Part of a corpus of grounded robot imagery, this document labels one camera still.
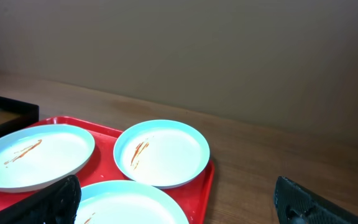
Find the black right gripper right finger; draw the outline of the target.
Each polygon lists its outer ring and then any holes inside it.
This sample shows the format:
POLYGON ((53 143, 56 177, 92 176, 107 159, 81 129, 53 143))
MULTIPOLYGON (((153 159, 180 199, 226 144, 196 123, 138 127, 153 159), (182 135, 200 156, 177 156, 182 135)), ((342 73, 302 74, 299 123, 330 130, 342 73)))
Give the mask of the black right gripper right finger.
POLYGON ((358 224, 358 216, 287 177, 278 177, 273 204, 280 224, 358 224))

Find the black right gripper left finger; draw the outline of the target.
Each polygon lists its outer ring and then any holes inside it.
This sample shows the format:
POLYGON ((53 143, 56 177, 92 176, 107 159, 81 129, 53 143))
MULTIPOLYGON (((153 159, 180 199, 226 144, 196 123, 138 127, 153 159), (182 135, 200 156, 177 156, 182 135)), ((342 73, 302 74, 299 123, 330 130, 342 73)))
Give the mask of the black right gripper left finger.
POLYGON ((81 200, 77 176, 69 175, 0 211, 0 224, 74 224, 81 200))

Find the white plate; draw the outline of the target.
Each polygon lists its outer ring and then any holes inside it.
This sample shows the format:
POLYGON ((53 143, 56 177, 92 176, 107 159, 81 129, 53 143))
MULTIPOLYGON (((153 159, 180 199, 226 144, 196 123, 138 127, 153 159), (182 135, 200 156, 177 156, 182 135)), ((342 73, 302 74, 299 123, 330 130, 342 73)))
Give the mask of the white plate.
POLYGON ((81 189, 75 224, 188 224, 179 204, 155 187, 109 180, 81 189))
POLYGON ((42 189, 81 170, 95 148, 90 132, 46 124, 0 138, 0 192, 42 189))
POLYGON ((178 121, 155 119, 135 124, 116 140, 113 158, 129 179, 160 189, 191 182, 210 159, 206 138, 178 121))

